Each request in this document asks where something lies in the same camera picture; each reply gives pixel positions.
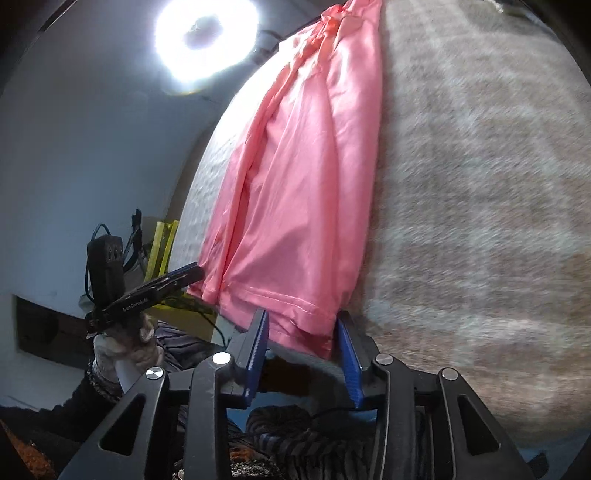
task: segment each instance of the white wall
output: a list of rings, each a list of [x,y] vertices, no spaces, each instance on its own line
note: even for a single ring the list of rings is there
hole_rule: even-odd
[[[164,91],[152,25],[165,3],[79,0],[7,84],[0,98],[7,291],[80,316],[96,224],[127,237],[136,208],[164,217],[188,153],[223,107]]]

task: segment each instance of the beige blanket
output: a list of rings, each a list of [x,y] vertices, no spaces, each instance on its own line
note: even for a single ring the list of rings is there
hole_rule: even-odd
[[[591,87],[567,50],[482,0],[384,0],[384,111],[349,308],[383,351],[453,365],[521,445],[591,424]],[[237,94],[183,210],[199,257],[229,154],[280,54]]]

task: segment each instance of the gloved hand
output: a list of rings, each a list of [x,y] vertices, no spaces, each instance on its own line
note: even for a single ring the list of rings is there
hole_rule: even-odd
[[[140,374],[162,364],[164,351],[156,345],[154,327],[149,318],[140,314],[136,319],[129,319],[125,325],[115,325],[95,336],[92,371],[97,381],[112,395],[121,395],[116,361],[129,360]]]

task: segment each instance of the metal screw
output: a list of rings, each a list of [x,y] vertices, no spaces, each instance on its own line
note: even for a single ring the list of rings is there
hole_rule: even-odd
[[[375,361],[380,365],[390,365],[394,362],[394,357],[389,353],[378,353],[375,357]]]
[[[212,357],[212,360],[216,365],[226,365],[232,360],[232,355],[228,352],[218,352]]]
[[[441,372],[441,376],[443,376],[443,378],[446,380],[457,380],[458,375],[459,373],[453,368],[444,368]]]
[[[150,380],[158,380],[162,375],[164,375],[164,370],[160,367],[148,368],[148,371],[146,372],[146,377]]]

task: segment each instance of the fabric fold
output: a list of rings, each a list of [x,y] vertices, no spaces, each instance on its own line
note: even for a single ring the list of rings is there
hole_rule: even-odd
[[[367,236],[382,98],[381,0],[352,0],[281,49],[293,52],[232,153],[190,292],[270,338],[328,357]]]

